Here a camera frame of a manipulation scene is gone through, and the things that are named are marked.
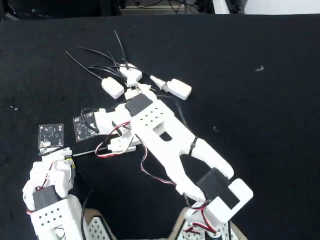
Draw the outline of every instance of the black tabletop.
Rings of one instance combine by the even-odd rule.
[[[39,161],[38,125],[65,127],[75,151],[72,118],[81,108],[116,103],[66,54],[105,64],[82,45],[129,61],[156,76],[192,86],[181,108],[190,129],[205,139],[253,190],[232,221],[249,239],[317,239],[319,223],[319,15],[134,16],[0,23],[0,234],[35,239],[22,188]],[[147,78],[142,83],[150,83]],[[174,111],[175,105],[166,102]],[[101,211],[119,239],[167,237],[185,207],[172,186],[140,171],[136,152],[110,159],[75,158],[86,177],[73,193]],[[182,157],[197,181],[208,168]],[[166,177],[150,156],[145,167]]]

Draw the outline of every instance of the black circuit board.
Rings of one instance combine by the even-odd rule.
[[[64,146],[64,125],[44,124],[39,125],[38,147],[53,148]]]
[[[96,119],[95,119],[95,114],[93,112],[85,113],[83,115],[83,118],[91,127],[96,128]],[[98,133],[96,133],[95,131],[92,131],[86,126],[81,116],[77,116],[73,118],[73,127],[74,127],[75,140],[77,142],[90,139],[98,135]]]

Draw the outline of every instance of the white plug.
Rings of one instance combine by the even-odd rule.
[[[160,90],[164,90],[166,92],[168,92],[168,88],[167,88],[167,85],[166,85],[166,82],[161,80],[160,78],[157,78],[155,76],[150,76],[150,79],[155,83],[155,85],[158,86],[158,88]]]
[[[127,69],[125,64],[121,64],[119,71],[124,77],[126,77],[126,86],[133,87],[142,78],[142,72],[138,69],[135,69],[136,66],[132,65],[131,63],[128,63],[128,66],[129,68]]]
[[[114,99],[118,99],[125,92],[125,88],[112,77],[104,78],[101,86]]]
[[[166,82],[167,89],[170,93],[182,100],[186,100],[192,90],[192,87],[178,79],[172,79]]]

